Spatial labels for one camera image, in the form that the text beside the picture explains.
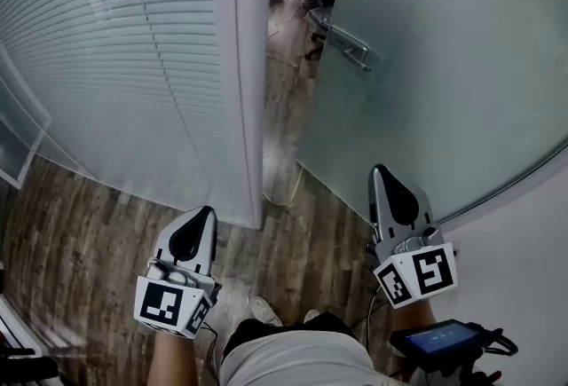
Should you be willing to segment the black bar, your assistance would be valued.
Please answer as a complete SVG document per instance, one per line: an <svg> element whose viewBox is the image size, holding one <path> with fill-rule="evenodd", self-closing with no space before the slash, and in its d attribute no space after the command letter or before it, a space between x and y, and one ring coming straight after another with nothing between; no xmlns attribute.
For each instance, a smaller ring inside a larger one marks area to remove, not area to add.
<svg viewBox="0 0 568 386"><path fill-rule="evenodd" d="M56 361L41 351L0 345L0 383L39 382L58 377Z"/></svg>

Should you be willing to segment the person's white shirt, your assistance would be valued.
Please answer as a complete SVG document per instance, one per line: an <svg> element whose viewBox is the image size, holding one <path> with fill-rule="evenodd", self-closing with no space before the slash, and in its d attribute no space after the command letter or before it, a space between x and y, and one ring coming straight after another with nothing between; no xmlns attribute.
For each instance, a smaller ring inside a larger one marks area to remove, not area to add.
<svg viewBox="0 0 568 386"><path fill-rule="evenodd" d="M387 380L357 340L325 331L246 342L228 354L220 372L220 386L381 386Z"/></svg>

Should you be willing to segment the person's black shorts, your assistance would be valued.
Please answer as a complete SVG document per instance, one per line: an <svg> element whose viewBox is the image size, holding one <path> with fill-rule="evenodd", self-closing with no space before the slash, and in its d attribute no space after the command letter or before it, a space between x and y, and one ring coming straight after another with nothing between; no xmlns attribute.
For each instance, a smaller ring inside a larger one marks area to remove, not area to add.
<svg viewBox="0 0 568 386"><path fill-rule="evenodd" d="M257 319L244 319L229 338L224 349L224 358L244 343L290 331L322 331L354 337L351 328L330 312L323 312L303 323L282 327L271 326Z"/></svg>

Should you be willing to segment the person's right forearm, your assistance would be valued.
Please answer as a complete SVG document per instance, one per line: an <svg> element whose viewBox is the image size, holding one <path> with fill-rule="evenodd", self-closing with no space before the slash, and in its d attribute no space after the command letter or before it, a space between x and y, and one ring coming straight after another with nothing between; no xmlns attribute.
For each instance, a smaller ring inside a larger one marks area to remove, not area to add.
<svg viewBox="0 0 568 386"><path fill-rule="evenodd" d="M426 327L437 323L430 301L422 300L410 303L399 309L389 310L390 334L395 332Z"/></svg>

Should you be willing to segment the glass partition with blinds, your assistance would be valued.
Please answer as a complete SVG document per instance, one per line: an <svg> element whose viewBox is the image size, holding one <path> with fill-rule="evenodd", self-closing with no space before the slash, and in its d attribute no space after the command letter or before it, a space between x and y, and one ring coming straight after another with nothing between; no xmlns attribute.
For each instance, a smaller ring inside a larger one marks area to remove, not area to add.
<svg viewBox="0 0 568 386"><path fill-rule="evenodd" d="M236 0L0 0L0 80L40 154L175 209L258 220Z"/></svg>

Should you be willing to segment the person's left forearm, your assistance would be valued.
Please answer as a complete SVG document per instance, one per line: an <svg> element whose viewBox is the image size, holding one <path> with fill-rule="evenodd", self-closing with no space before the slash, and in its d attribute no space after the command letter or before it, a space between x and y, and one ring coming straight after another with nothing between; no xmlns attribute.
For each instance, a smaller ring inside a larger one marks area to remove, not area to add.
<svg viewBox="0 0 568 386"><path fill-rule="evenodd" d="M147 386L199 386L193 340L156 332Z"/></svg>

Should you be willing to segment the white shelf unit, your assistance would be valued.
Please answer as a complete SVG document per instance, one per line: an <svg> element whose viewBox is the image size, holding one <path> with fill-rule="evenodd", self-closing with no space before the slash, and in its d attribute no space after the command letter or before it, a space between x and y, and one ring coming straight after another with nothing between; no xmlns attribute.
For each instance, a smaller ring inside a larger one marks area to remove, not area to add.
<svg viewBox="0 0 568 386"><path fill-rule="evenodd" d="M30 349L33 351L30 357L41 357L48 354L46 346L2 294L0 294L0 335L7 348Z"/></svg>

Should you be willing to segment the black screen device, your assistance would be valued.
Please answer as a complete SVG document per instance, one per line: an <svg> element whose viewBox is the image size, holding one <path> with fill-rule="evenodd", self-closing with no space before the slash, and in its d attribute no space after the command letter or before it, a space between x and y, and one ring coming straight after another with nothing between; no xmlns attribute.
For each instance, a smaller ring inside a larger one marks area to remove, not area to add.
<svg viewBox="0 0 568 386"><path fill-rule="evenodd" d="M480 331L449 319L391 334L390 344L426 373L462 366L483 342Z"/></svg>

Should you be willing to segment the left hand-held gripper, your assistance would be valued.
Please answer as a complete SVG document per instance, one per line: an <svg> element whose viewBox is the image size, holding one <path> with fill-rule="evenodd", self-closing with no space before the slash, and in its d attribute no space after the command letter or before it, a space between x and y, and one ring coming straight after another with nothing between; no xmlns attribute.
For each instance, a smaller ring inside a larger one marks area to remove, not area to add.
<svg viewBox="0 0 568 386"><path fill-rule="evenodd" d="M159 259L149 260L137 280L135 320L155 331L196 337L221 289L209 276L216 249L217 216L211 206L192 209L165 226L154 246Z"/></svg>

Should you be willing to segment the person's left white shoe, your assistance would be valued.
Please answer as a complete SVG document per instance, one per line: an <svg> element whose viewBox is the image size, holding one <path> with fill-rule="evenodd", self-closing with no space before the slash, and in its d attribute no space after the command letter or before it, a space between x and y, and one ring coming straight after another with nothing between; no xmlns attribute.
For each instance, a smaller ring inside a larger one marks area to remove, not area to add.
<svg viewBox="0 0 568 386"><path fill-rule="evenodd" d="M249 311L252 317L271 327L282 327L282 322L271 305L261 296L253 296L249 300Z"/></svg>

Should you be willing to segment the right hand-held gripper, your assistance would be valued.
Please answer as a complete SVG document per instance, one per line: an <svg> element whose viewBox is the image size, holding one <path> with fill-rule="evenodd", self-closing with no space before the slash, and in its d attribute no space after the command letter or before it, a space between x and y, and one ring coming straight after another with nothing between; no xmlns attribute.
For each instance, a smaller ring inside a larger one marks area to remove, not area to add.
<svg viewBox="0 0 568 386"><path fill-rule="evenodd" d="M454 248L438 227L427 227L433 213L423 189L376 164L369 172L368 196L377 238L373 274L391 306L399 309L456 288Z"/></svg>

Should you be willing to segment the metal door handle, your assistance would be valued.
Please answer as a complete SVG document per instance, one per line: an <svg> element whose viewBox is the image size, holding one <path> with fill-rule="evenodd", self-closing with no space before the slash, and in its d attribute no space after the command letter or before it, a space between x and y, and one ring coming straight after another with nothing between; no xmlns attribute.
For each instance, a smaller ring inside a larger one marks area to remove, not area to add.
<svg viewBox="0 0 568 386"><path fill-rule="evenodd" d="M371 72L371 67L367 64L370 49L359 39L336 26L330 26L327 32L327 40L357 69L365 73Z"/></svg>

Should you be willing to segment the frosted glass door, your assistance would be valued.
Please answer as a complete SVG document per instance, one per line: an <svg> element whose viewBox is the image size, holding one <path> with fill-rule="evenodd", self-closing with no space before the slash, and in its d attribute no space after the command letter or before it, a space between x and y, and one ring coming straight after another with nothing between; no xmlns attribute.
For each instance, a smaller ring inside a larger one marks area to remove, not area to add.
<svg viewBox="0 0 568 386"><path fill-rule="evenodd" d="M335 0L297 160L363 217L379 163L445 220L568 141L568 0Z"/></svg>

